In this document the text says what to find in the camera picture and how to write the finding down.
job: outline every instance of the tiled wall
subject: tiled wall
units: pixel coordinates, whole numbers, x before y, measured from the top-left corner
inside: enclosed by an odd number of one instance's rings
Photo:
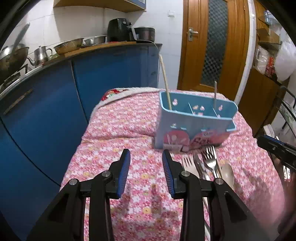
[[[146,11],[132,12],[127,18],[134,27],[150,26],[155,28],[155,42],[162,43],[165,71],[170,89],[176,89],[182,45],[183,0],[146,0]],[[175,17],[168,17],[168,12]],[[164,88],[163,74],[160,69],[159,88]]]
[[[238,105],[242,94],[244,92],[244,89],[246,87],[248,77],[250,74],[250,70],[252,68],[252,63],[254,59],[254,52],[255,52],[255,45],[256,45],[256,10],[254,5],[254,0],[248,0],[248,7],[249,7],[249,15],[250,15],[250,36],[249,36],[249,46],[248,46],[248,52],[247,52],[247,59],[246,59],[246,65],[244,67],[244,72],[242,75],[241,83],[239,85],[239,89],[237,90],[237,94],[235,97],[234,102]]]
[[[29,47],[29,57],[34,59],[34,50],[39,45],[53,49],[59,43],[71,39],[106,34],[111,19],[126,17],[126,13],[108,8],[53,8],[53,2],[54,0],[41,0],[37,3],[14,28],[4,46],[12,45],[24,24],[30,22],[22,42]]]

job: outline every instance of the metal screw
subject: metal screw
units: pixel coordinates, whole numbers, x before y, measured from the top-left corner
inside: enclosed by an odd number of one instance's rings
[[[223,179],[221,178],[216,178],[215,179],[215,182],[218,184],[218,185],[222,185],[224,183]]]
[[[104,172],[102,173],[102,176],[103,176],[103,177],[108,177],[108,176],[110,176],[110,174],[111,174],[111,172],[109,172],[109,171],[104,171]]]
[[[188,171],[182,171],[182,172],[181,172],[181,175],[182,175],[183,177],[187,177],[187,176],[190,175],[190,172],[188,172]]]
[[[77,183],[77,179],[71,179],[71,180],[69,181],[69,184],[70,184],[70,185],[76,185],[76,183]]]

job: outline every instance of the air fryer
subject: air fryer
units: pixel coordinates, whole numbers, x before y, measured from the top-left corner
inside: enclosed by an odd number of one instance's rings
[[[108,24],[107,41],[135,41],[131,22],[127,18],[112,19]]]

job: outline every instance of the pink floral tablecloth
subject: pink floral tablecloth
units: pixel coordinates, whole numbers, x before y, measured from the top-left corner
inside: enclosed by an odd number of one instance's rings
[[[154,149],[158,106],[159,93],[152,92],[134,94],[96,109],[62,181],[63,187],[72,178],[91,179],[117,161],[124,148],[130,150],[124,194],[119,200],[110,200],[115,240],[179,240],[183,201],[173,200],[168,193],[162,150]],[[267,152],[257,146],[239,112],[234,122],[238,131],[216,149],[217,158],[220,164],[232,166],[235,192],[269,229],[283,211],[283,188]],[[190,154],[171,153],[175,161]],[[88,213],[89,200],[84,240],[88,240]]]

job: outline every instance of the kettle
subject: kettle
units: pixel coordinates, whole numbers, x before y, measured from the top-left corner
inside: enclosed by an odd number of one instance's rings
[[[50,56],[52,56],[52,49],[51,48],[46,48],[46,46],[42,46],[41,45],[39,46],[38,49],[35,49],[34,51],[34,61],[30,58],[30,57],[27,57],[27,59],[30,61],[30,63],[37,67],[39,66],[40,64],[48,61],[48,55],[46,53],[47,50],[50,50],[51,51],[51,54]]]

